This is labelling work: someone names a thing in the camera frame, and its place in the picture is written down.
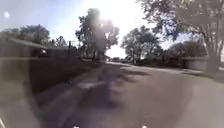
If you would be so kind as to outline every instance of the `sky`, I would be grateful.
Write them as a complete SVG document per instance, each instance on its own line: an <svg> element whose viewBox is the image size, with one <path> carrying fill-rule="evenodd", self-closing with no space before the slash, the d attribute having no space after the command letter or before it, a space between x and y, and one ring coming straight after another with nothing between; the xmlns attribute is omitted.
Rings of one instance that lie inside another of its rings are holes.
<svg viewBox="0 0 224 128"><path fill-rule="evenodd" d="M120 28L119 44L107 51L110 57L125 57L120 42L131 29L146 24L136 0L0 0L0 30L41 24L50 31L51 38L64 36L78 43L75 31L79 16L89 8L98 8L103 18L111 19ZM165 42L163 48L172 43Z"/></svg>

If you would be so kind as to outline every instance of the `tree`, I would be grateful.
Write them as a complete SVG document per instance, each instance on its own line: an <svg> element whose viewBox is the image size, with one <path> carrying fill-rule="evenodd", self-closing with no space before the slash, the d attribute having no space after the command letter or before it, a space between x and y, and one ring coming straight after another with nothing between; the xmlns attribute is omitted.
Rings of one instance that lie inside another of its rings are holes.
<svg viewBox="0 0 224 128"><path fill-rule="evenodd" d="M3 31L7 35L33 43L42 44L42 41L49 39L50 32L41 25L30 25L21 28L6 29Z"/></svg>
<svg viewBox="0 0 224 128"><path fill-rule="evenodd" d="M174 40L179 33L201 35L208 52L208 71L219 68L224 45L224 0L138 0L154 32Z"/></svg>
<svg viewBox="0 0 224 128"><path fill-rule="evenodd" d="M57 47L65 47L67 44L66 44L66 41L64 39L63 36L59 36L59 38L56 39L56 46Z"/></svg>
<svg viewBox="0 0 224 128"><path fill-rule="evenodd" d="M49 39L50 32L41 25L30 25L20 29L20 39L42 44L43 40Z"/></svg>
<svg viewBox="0 0 224 128"><path fill-rule="evenodd" d="M144 25L131 30L122 41L121 47L133 62L151 55L159 45L158 38L152 35Z"/></svg>
<svg viewBox="0 0 224 128"><path fill-rule="evenodd" d="M118 43L119 29L111 21L101 19L99 10L89 9L87 15L79 17L79 20L81 25L76 36L83 43L82 51L87 56L92 54L93 61L96 55L98 58L103 56L106 50Z"/></svg>

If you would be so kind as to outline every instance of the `road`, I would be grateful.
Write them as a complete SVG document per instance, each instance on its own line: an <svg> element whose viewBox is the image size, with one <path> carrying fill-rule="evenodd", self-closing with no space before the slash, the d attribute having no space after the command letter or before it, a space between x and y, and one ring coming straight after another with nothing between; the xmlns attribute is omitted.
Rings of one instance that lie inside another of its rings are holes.
<svg viewBox="0 0 224 128"><path fill-rule="evenodd" d="M224 127L224 86L211 79L107 64L99 81L65 128Z"/></svg>

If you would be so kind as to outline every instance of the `asphalt road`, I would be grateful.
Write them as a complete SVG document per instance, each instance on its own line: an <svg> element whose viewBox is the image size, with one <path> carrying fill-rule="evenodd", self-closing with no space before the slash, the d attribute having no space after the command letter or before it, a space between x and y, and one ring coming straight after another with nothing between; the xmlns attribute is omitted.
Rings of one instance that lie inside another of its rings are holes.
<svg viewBox="0 0 224 128"><path fill-rule="evenodd" d="M107 64L65 128L223 128L224 85L176 70Z"/></svg>

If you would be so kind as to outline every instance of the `sunlight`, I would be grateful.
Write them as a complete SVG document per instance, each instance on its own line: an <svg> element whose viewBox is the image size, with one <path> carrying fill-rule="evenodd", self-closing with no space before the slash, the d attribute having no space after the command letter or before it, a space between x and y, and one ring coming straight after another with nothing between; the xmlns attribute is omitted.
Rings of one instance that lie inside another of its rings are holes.
<svg viewBox="0 0 224 128"><path fill-rule="evenodd" d="M102 18L110 19L122 33L142 24L143 13L135 0L95 0L90 5L98 8Z"/></svg>
<svg viewBox="0 0 224 128"><path fill-rule="evenodd" d="M92 8L98 8L102 18L110 19L115 26L119 27L119 43L131 29L146 24L142 20L144 14L136 0L87 0L87 3ZM110 57L124 58L126 56L119 44L112 46L106 54Z"/></svg>

